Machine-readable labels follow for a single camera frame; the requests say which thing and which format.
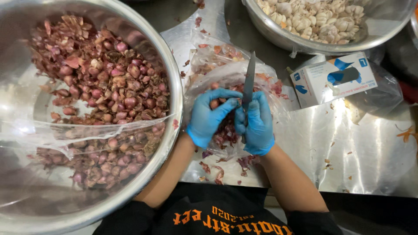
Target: knife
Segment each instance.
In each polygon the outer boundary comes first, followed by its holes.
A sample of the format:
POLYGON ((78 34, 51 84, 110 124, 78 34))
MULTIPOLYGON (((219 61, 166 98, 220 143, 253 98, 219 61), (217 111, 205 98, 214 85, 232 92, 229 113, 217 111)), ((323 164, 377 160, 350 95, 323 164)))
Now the knife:
MULTIPOLYGON (((253 51, 248 63, 247 73, 245 74, 244 92, 242 93, 242 109, 245 114, 245 126, 248 125, 248 106, 252 101, 252 89, 254 88, 255 59, 255 51, 253 51)), ((245 135, 242 136, 241 142, 243 144, 246 143, 245 135)))

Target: cardboard box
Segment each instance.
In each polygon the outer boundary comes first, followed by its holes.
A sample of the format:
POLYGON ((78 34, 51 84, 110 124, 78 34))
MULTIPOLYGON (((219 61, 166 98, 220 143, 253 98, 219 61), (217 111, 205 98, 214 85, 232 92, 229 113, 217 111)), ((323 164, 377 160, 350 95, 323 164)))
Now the cardboard box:
POLYGON ((302 108, 377 87, 364 52, 305 66, 291 78, 302 108))

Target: black t-shirt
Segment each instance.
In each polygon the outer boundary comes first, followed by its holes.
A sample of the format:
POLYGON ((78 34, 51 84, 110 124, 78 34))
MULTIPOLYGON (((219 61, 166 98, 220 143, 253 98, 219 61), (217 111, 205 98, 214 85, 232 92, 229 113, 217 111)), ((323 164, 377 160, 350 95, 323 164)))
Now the black t-shirt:
POLYGON ((330 213, 291 212, 288 225, 263 208, 267 189, 179 183, 158 210, 130 202, 103 219, 94 235, 342 235, 330 213))

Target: metal countertop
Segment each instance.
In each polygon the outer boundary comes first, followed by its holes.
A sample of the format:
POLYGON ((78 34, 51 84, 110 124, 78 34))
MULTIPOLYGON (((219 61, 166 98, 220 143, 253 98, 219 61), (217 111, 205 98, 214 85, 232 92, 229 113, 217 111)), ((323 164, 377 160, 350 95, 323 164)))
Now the metal countertop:
MULTIPOLYGON (((286 67, 295 69, 307 60, 320 62, 325 57, 297 54, 295 59, 290 58, 291 52, 276 47, 257 31, 239 0, 206 0, 205 3, 204 9, 198 9, 192 0, 128 2, 161 33, 173 49, 180 71, 189 69, 183 65, 194 49, 190 32, 195 28, 196 17, 200 16, 203 20, 199 30, 204 28, 211 36, 244 50, 255 50, 259 59, 276 70, 277 77, 288 86, 285 90, 291 100, 297 102, 286 67)), ((292 121, 286 129, 275 127, 276 136, 282 136, 276 142, 320 191, 418 197, 417 143, 412 136, 404 143, 402 137, 396 136, 401 131, 395 126, 408 129, 415 124, 417 113, 417 106, 402 103, 389 115, 377 117, 359 113, 344 99, 339 99, 292 111, 292 121), (324 170, 327 164, 324 159, 331 161, 333 170, 324 170)), ((238 185, 242 181, 241 186, 269 187, 262 169, 251 166, 248 177, 242 177, 237 162, 216 163, 218 159, 209 156, 203 162, 221 166, 225 170, 225 184, 238 185)), ((193 157, 181 181, 201 183, 199 177, 206 176, 210 181, 202 183, 213 183, 216 172, 207 175, 200 161, 201 150, 193 157)))

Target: blue glove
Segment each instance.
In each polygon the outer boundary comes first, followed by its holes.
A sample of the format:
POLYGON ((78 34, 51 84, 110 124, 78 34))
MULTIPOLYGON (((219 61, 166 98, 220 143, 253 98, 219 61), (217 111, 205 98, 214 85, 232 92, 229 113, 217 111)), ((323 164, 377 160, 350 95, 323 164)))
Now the blue glove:
POLYGON ((244 150, 252 155, 266 155, 274 145, 273 120, 267 98, 262 91, 252 94, 248 107, 248 126, 244 126, 245 114, 242 107, 235 110, 235 131, 245 134, 244 150))
POLYGON ((238 106, 236 98, 242 98, 242 93, 223 88, 207 91, 197 97, 191 112, 191 121, 186 128, 186 133, 195 145, 207 148, 221 121, 238 106), (228 100, 211 110, 209 104, 217 98, 227 98, 228 100))

